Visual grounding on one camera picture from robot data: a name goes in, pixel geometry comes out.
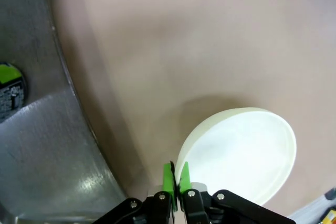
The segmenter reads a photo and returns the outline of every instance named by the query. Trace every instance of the round lid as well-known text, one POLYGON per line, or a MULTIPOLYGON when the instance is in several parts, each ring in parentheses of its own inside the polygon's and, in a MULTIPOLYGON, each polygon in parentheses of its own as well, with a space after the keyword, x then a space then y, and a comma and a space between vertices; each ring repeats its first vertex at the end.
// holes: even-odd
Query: round lid
POLYGON ((258 108, 219 112, 199 124, 184 142, 175 170, 185 162, 191 182, 209 194, 227 189, 256 204, 266 203, 294 165, 296 139, 280 116, 258 108))

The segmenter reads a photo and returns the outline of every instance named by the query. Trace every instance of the beige countertop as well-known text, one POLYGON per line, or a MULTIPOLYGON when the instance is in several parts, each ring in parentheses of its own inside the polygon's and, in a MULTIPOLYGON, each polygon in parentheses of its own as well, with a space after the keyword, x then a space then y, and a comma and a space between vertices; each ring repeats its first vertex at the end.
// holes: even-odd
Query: beige countertop
POLYGON ((336 0, 52 0, 70 74, 129 195, 161 183, 208 116, 256 106, 297 137, 266 207, 288 215, 336 185, 336 0))

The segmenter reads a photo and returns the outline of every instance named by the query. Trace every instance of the yellow object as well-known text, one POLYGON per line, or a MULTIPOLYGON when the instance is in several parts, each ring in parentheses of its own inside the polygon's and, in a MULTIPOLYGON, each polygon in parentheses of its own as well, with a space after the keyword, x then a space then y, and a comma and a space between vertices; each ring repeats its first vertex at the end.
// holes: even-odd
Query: yellow object
POLYGON ((336 210, 330 210, 322 221, 323 224, 336 224, 336 210))

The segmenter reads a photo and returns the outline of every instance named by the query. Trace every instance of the stainless steel sink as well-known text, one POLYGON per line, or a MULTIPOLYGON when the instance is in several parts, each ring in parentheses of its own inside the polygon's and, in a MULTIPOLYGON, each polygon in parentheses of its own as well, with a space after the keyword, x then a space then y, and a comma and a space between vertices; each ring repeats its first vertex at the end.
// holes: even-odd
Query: stainless steel sink
POLYGON ((124 199, 72 87, 48 0, 1 0, 2 55, 25 107, 0 124, 1 223, 93 221, 124 199))

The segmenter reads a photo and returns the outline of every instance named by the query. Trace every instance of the brushed metal surface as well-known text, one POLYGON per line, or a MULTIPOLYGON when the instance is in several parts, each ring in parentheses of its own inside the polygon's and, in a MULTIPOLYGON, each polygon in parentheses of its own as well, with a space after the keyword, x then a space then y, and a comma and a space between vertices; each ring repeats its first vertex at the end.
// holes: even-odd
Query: brushed metal surface
POLYGON ((97 218, 124 193, 82 114, 48 0, 0 5, 0 60, 23 72, 29 92, 26 106, 0 124, 0 221, 97 218))

